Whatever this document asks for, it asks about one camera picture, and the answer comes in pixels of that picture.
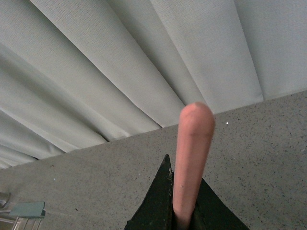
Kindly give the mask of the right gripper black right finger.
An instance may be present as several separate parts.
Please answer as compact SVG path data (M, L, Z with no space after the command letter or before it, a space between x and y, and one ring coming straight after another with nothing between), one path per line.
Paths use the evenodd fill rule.
M190 230L247 230L248 227L201 181Z

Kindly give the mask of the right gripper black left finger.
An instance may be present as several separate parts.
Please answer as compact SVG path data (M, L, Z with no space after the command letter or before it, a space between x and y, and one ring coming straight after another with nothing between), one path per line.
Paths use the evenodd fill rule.
M173 222L173 172L169 155L162 163L142 201L127 221L126 230L171 230Z

